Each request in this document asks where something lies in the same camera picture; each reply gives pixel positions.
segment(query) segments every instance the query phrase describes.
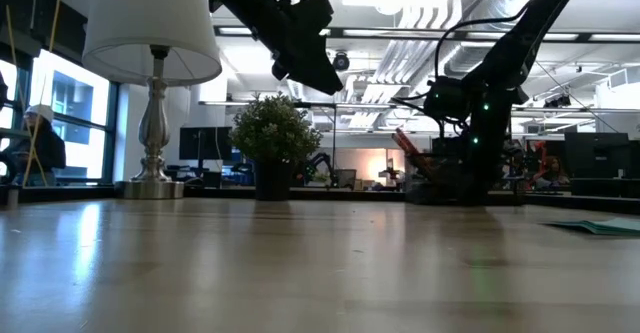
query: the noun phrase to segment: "black plant pot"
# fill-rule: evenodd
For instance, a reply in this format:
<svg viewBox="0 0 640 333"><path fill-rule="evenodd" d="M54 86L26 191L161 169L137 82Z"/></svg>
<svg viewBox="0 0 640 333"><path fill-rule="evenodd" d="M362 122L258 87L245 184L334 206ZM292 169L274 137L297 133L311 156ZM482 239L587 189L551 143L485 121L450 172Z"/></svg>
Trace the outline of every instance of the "black plant pot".
<svg viewBox="0 0 640 333"><path fill-rule="evenodd" d="M281 161L255 162L256 199L285 201L293 176L293 163Z"/></svg>

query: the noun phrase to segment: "wooden table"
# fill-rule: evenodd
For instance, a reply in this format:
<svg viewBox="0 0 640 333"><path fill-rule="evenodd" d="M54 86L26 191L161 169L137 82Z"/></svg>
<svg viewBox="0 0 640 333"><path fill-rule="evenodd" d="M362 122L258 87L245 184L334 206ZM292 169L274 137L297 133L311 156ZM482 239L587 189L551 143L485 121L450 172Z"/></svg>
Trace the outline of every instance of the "wooden table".
<svg viewBox="0 0 640 333"><path fill-rule="evenodd" d="M3 332L638 332L640 240L554 208L95 201L0 212Z"/></svg>

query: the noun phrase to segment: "white lampshade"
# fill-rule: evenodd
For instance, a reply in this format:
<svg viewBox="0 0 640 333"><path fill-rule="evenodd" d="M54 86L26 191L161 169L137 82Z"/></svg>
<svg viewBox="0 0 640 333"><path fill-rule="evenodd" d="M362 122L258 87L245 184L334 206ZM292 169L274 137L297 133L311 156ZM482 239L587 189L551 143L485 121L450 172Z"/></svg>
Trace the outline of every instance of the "white lampshade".
<svg viewBox="0 0 640 333"><path fill-rule="evenodd" d="M146 85L151 44L171 47L163 72L169 86L207 82L222 72L207 0L91 0L85 68Z"/></svg>

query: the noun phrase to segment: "green paper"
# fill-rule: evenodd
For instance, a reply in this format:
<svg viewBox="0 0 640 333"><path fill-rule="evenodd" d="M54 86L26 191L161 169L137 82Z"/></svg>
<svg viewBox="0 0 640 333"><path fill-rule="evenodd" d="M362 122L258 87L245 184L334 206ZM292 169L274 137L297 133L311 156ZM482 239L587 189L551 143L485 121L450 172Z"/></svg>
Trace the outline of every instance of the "green paper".
<svg viewBox="0 0 640 333"><path fill-rule="evenodd" d="M597 235L640 236L640 221L614 218L607 221L549 222L545 225L572 230L588 231Z"/></svg>

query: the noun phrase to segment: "window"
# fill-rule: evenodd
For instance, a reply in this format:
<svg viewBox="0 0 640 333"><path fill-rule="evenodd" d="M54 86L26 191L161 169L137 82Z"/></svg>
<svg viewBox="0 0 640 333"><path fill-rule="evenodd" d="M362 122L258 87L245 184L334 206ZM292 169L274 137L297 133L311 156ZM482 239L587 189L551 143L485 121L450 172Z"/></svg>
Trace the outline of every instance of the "window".
<svg viewBox="0 0 640 333"><path fill-rule="evenodd" d="M108 127L110 89L108 80L55 54L42 50L34 59L29 104L49 105L55 112L52 126L67 155L59 178L110 179L103 169L105 158L113 159L108 152L105 157L108 136L114 134Z"/></svg>
<svg viewBox="0 0 640 333"><path fill-rule="evenodd" d="M29 105L104 126L108 100L109 81L99 75L44 50L34 59Z"/></svg>
<svg viewBox="0 0 640 333"><path fill-rule="evenodd" d="M0 73L4 84L7 85L7 99L10 101L16 97L16 83L18 82L18 69L11 63L0 60ZM2 107L0 111L0 128L11 129L13 127L13 107L10 104ZM5 150L9 146L9 139L4 138L0 141L0 151ZM0 175L7 174L7 167L0 164Z"/></svg>

